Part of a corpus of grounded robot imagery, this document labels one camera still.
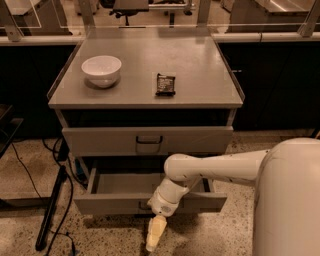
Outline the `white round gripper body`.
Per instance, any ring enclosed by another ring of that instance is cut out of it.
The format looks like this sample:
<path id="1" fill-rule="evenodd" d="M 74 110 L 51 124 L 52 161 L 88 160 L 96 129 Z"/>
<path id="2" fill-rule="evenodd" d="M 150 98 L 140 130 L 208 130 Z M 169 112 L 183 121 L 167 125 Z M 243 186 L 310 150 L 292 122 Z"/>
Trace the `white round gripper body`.
<path id="1" fill-rule="evenodd" d="M 147 202 L 152 212 L 156 215 L 164 217 L 172 216 L 180 203 L 181 196 L 164 196 L 159 191 L 155 191 L 152 197 Z"/>

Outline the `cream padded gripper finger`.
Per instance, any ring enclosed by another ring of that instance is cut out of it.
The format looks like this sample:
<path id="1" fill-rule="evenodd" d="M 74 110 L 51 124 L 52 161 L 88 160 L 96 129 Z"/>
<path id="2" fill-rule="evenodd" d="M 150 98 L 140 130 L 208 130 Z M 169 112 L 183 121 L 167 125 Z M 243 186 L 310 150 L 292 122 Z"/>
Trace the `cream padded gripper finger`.
<path id="1" fill-rule="evenodd" d="M 167 225 L 167 220 L 164 216 L 156 215 L 149 221 L 148 234 L 146 238 L 146 250 L 153 252 L 164 233 Z"/>

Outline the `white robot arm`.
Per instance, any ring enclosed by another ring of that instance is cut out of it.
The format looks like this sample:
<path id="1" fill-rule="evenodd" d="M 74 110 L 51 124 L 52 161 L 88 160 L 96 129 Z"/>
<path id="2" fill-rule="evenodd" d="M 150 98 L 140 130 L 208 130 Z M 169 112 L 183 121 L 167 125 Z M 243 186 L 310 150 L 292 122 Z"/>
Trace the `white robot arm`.
<path id="1" fill-rule="evenodd" d="M 180 200 L 202 178 L 252 185 L 252 256 L 320 256 L 320 141 L 295 138 L 268 150 L 197 158 L 174 154 L 148 201 L 146 249 L 154 251 Z"/>

